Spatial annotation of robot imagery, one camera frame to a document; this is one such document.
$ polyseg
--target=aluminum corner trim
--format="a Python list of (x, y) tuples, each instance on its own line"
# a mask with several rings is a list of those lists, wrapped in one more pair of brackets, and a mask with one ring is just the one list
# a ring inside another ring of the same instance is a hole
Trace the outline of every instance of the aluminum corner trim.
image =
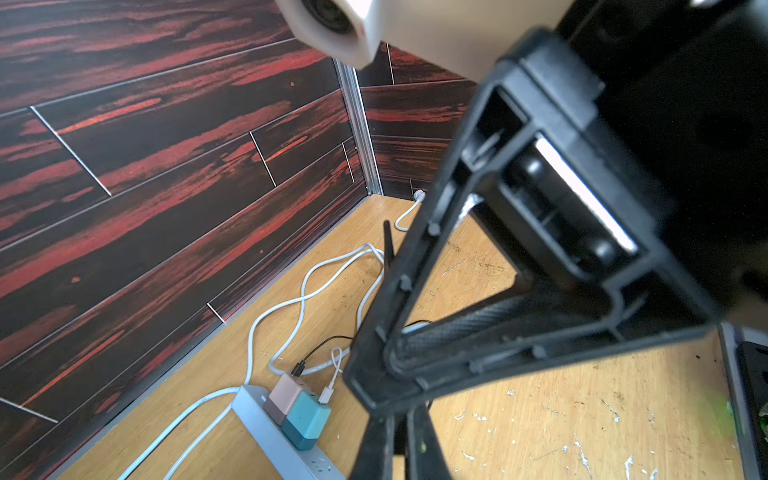
[(352, 136), (357, 144), (357, 154), (360, 157), (362, 174), (366, 178), (368, 194), (383, 195), (384, 189), (382, 189), (382, 182), (379, 178), (379, 169), (376, 167), (376, 157), (373, 154), (373, 143), (371, 142), (371, 133), (368, 130), (366, 110), (362, 105), (357, 73), (354, 68), (335, 58), (333, 64), (339, 75), (339, 85), (344, 97), (346, 113), (349, 116), (349, 124), (352, 126)]

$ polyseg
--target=charging cable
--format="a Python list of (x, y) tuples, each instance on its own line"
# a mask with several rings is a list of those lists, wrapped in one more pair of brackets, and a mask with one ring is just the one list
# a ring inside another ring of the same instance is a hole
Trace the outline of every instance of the charging cable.
[[(177, 426), (178, 426), (178, 425), (181, 423), (181, 421), (182, 421), (182, 420), (184, 420), (185, 418), (187, 418), (187, 417), (189, 416), (189, 414), (190, 414), (190, 413), (192, 413), (192, 411), (194, 411), (194, 410), (195, 410), (197, 407), (199, 407), (199, 406), (203, 405), (203, 404), (204, 404), (205, 402), (207, 402), (208, 400), (211, 400), (211, 399), (215, 399), (216, 397), (219, 397), (219, 396), (222, 396), (222, 395), (227, 395), (227, 394), (230, 394), (230, 393), (237, 393), (237, 390), (239, 390), (239, 389), (240, 389), (240, 387), (230, 387), (230, 388), (228, 388), (228, 389), (221, 389), (221, 390), (217, 390), (216, 392), (213, 392), (213, 393), (209, 393), (208, 395), (204, 396), (202, 399), (200, 399), (200, 400), (197, 400), (195, 403), (193, 403), (192, 405), (190, 405), (190, 406), (189, 406), (189, 407), (188, 407), (186, 410), (184, 410), (184, 411), (181, 413), (181, 415), (179, 415), (178, 417), (176, 417), (176, 419), (175, 419), (173, 422), (171, 422), (171, 424), (170, 424), (170, 425), (169, 425), (169, 426), (168, 426), (168, 427), (167, 427), (165, 430), (163, 430), (163, 432), (162, 432), (162, 433), (161, 433), (161, 434), (160, 434), (160, 435), (159, 435), (159, 436), (158, 436), (158, 437), (157, 437), (157, 438), (154, 440), (154, 442), (152, 442), (152, 443), (151, 443), (151, 444), (150, 444), (150, 445), (147, 447), (147, 449), (146, 449), (146, 450), (144, 450), (144, 451), (141, 453), (141, 455), (139, 455), (139, 457), (138, 457), (138, 458), (136, 458), (136, 460), (134, 460), (134, 462), (133, 462), (133, 463), (131, 463), (131, 466), (129, 466), (128, 468), (126, 468), (126, 469), (125, 469), (125, 472), (123, 472), (123, 475), (120, 475), (120, 476), (118, 477), (118, 480), (125, 480), (126, 478), (128, 478), (128, 476), (129, 476), (131, 473), (133, 473), (133, 472), (134, 472), (134, 470), (135, 470), (136, 468), (138, 468), (138, 466), (139, 466), (139, 465), (141, 465), (141, 463), (142, 463), (144, 460), (146, 460), (146, 459), (147, 459), (147, 457), (149, 456), (149, 454), (151, 454), (151, 453), (152, 453), (152, 452), (153, 452), (153, 451), (154, 451), (154, 450), (157, 448), (157, 446), (160, 444), (160, 442), (162, 442), (163, 440), (165, 440), (165, 437), (167, 437), (167, 436), (168, 436), (168, 434), (170, 434), (170, 433), (171, 433), (171, 432), (172, 432), (172, 431), (173, 431), (173, 430), (174, 430), (174, 429), (175, 429), (175, 428), (176, 428), (176, 427), (177, 427)], [(179, 458), (179, 460), (177, 460), (177, 463), (178, 463), (179, 465), (181, 465), (181, 461), (183, 461), (183, 460), (184, 460), (184, 459), (187, 457), (187, 455), (188, 455), (188, 452), (185, 452), (185, 453), (184, 453), (184, 455), (182, 455), (182, 456)]]
[(416, 208), (416, 205), (418, 205), (421, 202), (423, 202), (424, 198), (426, 196), (427, 196), (427, 194), (424, 193), (424, 190), (417, 190), (417, 191), (413, 192), (413, 200), (416, 200), (416, 203), (411, 205), (411, 207), (408, 210), (406, 210), (406, 212), (403, 215), (400, 215), (398, 217), (398, 219), (395, 220), (395, 228), (397, 230), (400, 230), (401, 232), (407, 232), (408, 231), (408, 228), (400, 226), (400, 220), (402, 220), (403, 218), (407, 217), (408, 214), (413, 212), (413, 209)]
[[(334, 353), (339, 350), (339, 359), (336, 359), (336, 356)], [(323, 394), (320, 396), (320, 398), (317, 400), (319, 403), (328, 403), (328, 401), (331, 400), (331, 395), (333, 395), (333, 384), (336, 383), (336, 376), (338, 376), (340, 373), (343, 372), (341, 370), (341, 358), (342, 358), (342, 350), (340, 346), (337, 346), (333, 350), (331, 350), (331, 362), (333, 363), (333, 367), (336, 369), (336, 371), (333, 373), (333, 378), (331, 378), (331, 383), (328, 384), (326, 388), (323, 389)]]

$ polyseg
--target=black plastic frame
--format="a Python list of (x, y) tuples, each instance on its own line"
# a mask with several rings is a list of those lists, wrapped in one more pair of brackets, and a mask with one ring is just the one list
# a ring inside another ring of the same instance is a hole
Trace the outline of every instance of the black plastic frame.
[[(544, 30), (478, 86), (344, 370), (371, 422), (396, 424), (430, 399), (485, 382), (693, 339), (720, 319), (658, 238), (671, 202), (600, 120), (602, 88)], [(402, 333), (476, 196), (472, 215), (517, 270), (515, 285)], [(391, 465), (394, 440), (367, 432), (351, 478), (386, 478), (376, 465)], [(427, 451), (439, 452), (436, 441)]]

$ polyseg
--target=teal charger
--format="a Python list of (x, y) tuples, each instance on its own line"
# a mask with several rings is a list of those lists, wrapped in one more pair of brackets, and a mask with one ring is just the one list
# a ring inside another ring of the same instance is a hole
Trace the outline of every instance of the teal charger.
[(331, 408), (317, 401), (317, 395), (301, 392), (283, 423), (283, 433), (298, 450), (311, 449), (326, 426)]

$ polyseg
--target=white power strip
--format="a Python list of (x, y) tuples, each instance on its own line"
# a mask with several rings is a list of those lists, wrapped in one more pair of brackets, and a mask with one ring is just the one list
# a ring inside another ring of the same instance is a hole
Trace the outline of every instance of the white power strip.
[(264, 412), (269, 394), (263, 387), (243, 385), (232, 401), (232, 410), (278, 473), (286, 480), (346, 480), (317, 445), (309, 450), (296, 450), (280, 427)]

